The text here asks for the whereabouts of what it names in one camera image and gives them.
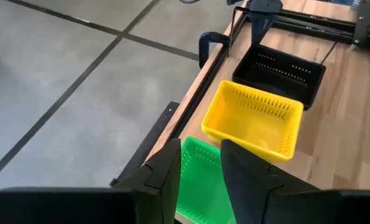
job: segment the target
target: black basket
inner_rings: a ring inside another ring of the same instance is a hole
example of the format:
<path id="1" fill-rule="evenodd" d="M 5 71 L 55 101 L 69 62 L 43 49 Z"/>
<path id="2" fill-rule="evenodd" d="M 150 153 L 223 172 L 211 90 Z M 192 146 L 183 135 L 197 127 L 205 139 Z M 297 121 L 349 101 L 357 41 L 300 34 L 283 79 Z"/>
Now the black basket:
<path id="1" fill-rule="evenodd" d="M 303 103 L 308 110 L 326 67 L 262 45 L 251 45 L 233 81 Z"/>

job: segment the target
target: wooden tabletop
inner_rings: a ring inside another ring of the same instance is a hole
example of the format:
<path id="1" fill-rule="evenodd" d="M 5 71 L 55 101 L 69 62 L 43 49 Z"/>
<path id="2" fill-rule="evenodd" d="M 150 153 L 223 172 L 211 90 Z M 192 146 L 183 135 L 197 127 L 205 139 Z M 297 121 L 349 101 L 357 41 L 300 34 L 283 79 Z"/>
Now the wooden tabletop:
<path id="1" fill-rule="evenodd" d="M 282 2 L 284 9 L 292 11 L 351 22 L 356 19 L 356 12 L 349 6 L 312 0 Z M 231 79 L 250 43 L 251 28 L 244 26 L 229 57 L 181 132 L 181 139 L 193 136 L 214 144 L 201 131 L 201 121 L 218 85 Z M 270 29 L 261 44 L 320 63 L 334 42 Z M 218 45 L 214 49 L 149 156 L 166 142 L 220 48 Z M 337 44 L 324 65 L 326 72 L 315 101 L 303 113 L 294 158 L 275 165 L 321 189 L 370 189 L 370 52 Z"/>

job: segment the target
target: floor grout line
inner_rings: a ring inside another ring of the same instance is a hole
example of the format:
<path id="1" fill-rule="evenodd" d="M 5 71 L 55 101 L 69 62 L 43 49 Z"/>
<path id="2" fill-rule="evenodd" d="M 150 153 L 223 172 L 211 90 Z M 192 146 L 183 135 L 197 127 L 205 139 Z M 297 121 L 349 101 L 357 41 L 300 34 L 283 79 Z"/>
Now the floor grout line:
<path id="1" fill-rule="evenodd" d="M 12 147 L 11 150 L 0 160 L 0 171 L 19 153 L 30 139 L 42 128 L 42 126 L 55 114 L 55 112 L 71 97 L 75 90 L 85 81 L 95 68 L 108 56 L 108 54 L 120 43 L 123 38 L 116 37 L 106 49 L 91 63 L 88 68 L 68 87 L 63 95 L 42 115 L 42 117 L 25 133 L 25 135 Z"/>
<path id="2" fill-rule="evenodd" d="M 73 16 L 55 12 L 50 9 L 46 9 L 28 2 L 21 0 L 6 0 L 30 9 L 34 9 L 39 12 L 49 14 L 51 16 L 59 17 L 68 21 L 81 24 L 92 29 L 96 29 L 108 34 L 115 35 L 116 38 L 101 52 L 101 54 L 86 68 L 86 70 L 70 85 L 70 87 L 63 93 L 63 95 L 45 112 L 44 115 L 25 133 L 25 135 L 8 151 L 7 154 L 0 160 L 0 172 L 5 168 L 9 162 L 20 152 L 20 150 L 37 134 L 37 132 L 44 126 L 44 124 L 56 113 L 56 111 L 71 97 L 75 90 L 85 81 L 86 78 L 97 68 L 97 66 L 108 56 L 108 54 L 122 41 L 123 38 L 135 41 L 140 44 L 147 45 L 159 50 L 166 51 L 171 54 L 183 56 L 192 60 L 198 60 L 198 55 L 187 52 L 186 50 L 177 49 L 168 45 L 160 44 L 151 40 L 144 39 L 135 35 L 129 34 L 129 32 L 153 9 L 153 7 L 160 2 L 160 0 L 152 0 L 135 19 L 124 29 L 119 31 L 109 27 L 105 27 L 93 22 L 89 22 L 83 19 L 79 19 Z"/>
<path id="3" fill-rule="evenodd" d="M 176 47 L 171 47 L 171 46 L 168 46 L 168 45 L 165 45 L 165 44 L 160 44 L 158 42 L 147 40 L 145 38 L 138 37 L 138 36 L 135 36 L 135 35 L 132 35 L 132 34 L 123 34 L 123 38 L 134 41 L 134 42 L 137 42 L 137 43 L 140 43 L 140 44 L 143 44 L 143 45 L 146 45 L 146 46 L 149 46 L 149 47 L 153 47 L 155 49 L 162 50 L 164 52 L 168 52 L 168 53 L 171 53 L 171 54 L 174 54 L 174 55 L 179 55 L 179 56 L 182 56 L 182 57 L 185 57 L 185 58 L 189 58 L 191 60 L 198 61 L 198 54 L 194 54 L 194 53 L 188 52 L 186 50 L 181 50 L 181 49 L 178 49 Z"/>
<path id="4" fill-rule="evenodd" d="M 152 0 L 135 17 L 135 19 L 132 20 L 132 22 L 129 23 L 129 25 L 123 31 L 120 31 L 120 30 L 117 30 L 117 29 L 113 29 L 113 28 L 109 28 L 109 27 L 106 27 L 106 26 L 102 26 L 102 25 L 99 25 L 99 24 L 95 24 L 93 22 L 86 21 L 84 19 L 80 19 L 80 18 L 77 18 L 77 17 L 69 16 L 69 15 L 66 15 L 66 14 L 63 14 L 63 13 L 60 13 L 60 12 L 53 11 L 51 9 L 47 9 L 47 8 L 44 8 L 44 7 L 41 7 L 41 6 L 37 6 L 35 4 L 24 2 L 22 0 L 6 0 L 6 1 L 9 1 L 9 2 L 12 2 L 12 3 L 15 3 L 15 4 L 18 4 L 20 6 L 24 6 L 24 7 L 27 7 L 29 9 L 33 9 L 33 10 L 36 10 L 36 11 L 39 11 L 39 12 L 43 12 L 43 13 L 46 13 L 46 14 L 51 15 L 51 16 L 55 16 L 55 17 L 58 17 L 58 18 L 61 18 L 61 19 L 65 19 L 65 20 L 71 21 L 71 22 L 75 22 L 77 24 L 81 24 L 83 26 L 87 26 L 89 28 L 102 31 L 102 32 L 105 32 L 107 34 L 116 35 L 116 36 L 121 35 L 125 39 L 132 40 L 132 41 L 135 41 L 137 43 L 140 43 L 140 44 L 143 44 L 143 45 L 146 45 L 146 46 L 149 46 L 149 47 L 153 47 L 155 49 L 159 49 L 159 50 L 162 50 L 162 51 L 171 53 L 171 54 L 179 55 L 179 56 L 182 56 L 182 57 L 191 59 L 191 60 L 198 61 L 198 54 L 195 54 L 193 52 L 189 52 L 187 50 L 182 50 L 182 49 L 179 49 L 179 48 L 176 48 L 176 47 L 171 47 L 171 46 L 168 46 L 168 45 L 165 45 L 165 44 L 158 43 L 158 42 L 153 41 L 153 40 L 148 40 L 148 39 L 145 39 L 143 37 L 139 37 L 139 36 L 130 34 L 130 31 L 132 31 L 133 28 L 135 28 L 135 26 L 138 25 L 138 23 L 140 23 L 140 21 L 143 18 L 145 18 L 145 16 L 161 0 Z"/>

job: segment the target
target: floor tile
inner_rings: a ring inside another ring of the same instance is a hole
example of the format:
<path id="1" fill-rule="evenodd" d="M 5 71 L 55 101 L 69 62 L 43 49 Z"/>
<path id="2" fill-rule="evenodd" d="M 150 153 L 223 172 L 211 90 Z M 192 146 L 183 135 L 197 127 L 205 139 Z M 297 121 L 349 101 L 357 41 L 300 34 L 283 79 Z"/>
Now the floor tile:
<path id="1" fill-rule="evenodd" d="M 0 159 L 113 39 L 0 1 Z"/>
<path id="2" fill-rule="evenodd" d="M 200 35 L 224 32 L 233 8 L 225 0 L 201 0 L 195 4 L 161 0 L 131 34 L 198 54 Z"/>
<path id="3" fill-rule="evenodd" d="M 12 186 L 108 187 L 196 61 L 124 39 L 0 173 Z"/>
<path id="4" fill-rule="evenodd" d="M 124 30 L 151 0 L 24 0 L 63 14 Z"/>

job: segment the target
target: plastic basket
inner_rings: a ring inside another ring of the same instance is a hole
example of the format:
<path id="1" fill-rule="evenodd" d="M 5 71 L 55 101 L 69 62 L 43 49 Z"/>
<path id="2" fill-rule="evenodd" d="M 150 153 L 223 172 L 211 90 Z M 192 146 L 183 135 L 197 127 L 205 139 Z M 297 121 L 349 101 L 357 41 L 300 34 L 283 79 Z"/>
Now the plastic basket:
<path id="1" fill-rule="evenodd" d="M 222 81 L 201 128 L 218 144 L 230 139 L 269 162 L 294 155 L 303 104 Z"/>
<path id="2" fill-rule="evenodd" d="M 308 110 L 326 67 L 263 45 L 251 45 L 232 80 L 303 103 Z"/>
<path id="3" fill-rule="evenodd" d="M 181 162 L 177 212 L 195 223 L 236 223 L 220 150 L 189 137 L 182 145 Z"/>

